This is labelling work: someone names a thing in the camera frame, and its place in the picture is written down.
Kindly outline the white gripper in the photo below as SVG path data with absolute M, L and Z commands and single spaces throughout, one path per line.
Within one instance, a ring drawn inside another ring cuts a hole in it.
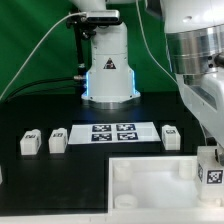
M 177 82 L 184 105 L 216 142 L 224 147 L 224 72 L 205 74 L 198 85 L 186 85 L 182 75 Z M 224 167 L 224 149 L 215 149 L 216 161 Z

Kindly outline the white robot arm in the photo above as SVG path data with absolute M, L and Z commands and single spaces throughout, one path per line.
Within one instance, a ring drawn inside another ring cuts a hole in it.
M 117 108 L 140 96 L 127 59 L 127 27 L 108 4 L 138 0 L 70 0 L 93 32 L 85 102 Z M 165 22 L 167 55 L 185 106 L 218 143 L 224 166 L 224 0 L 148 0 Z

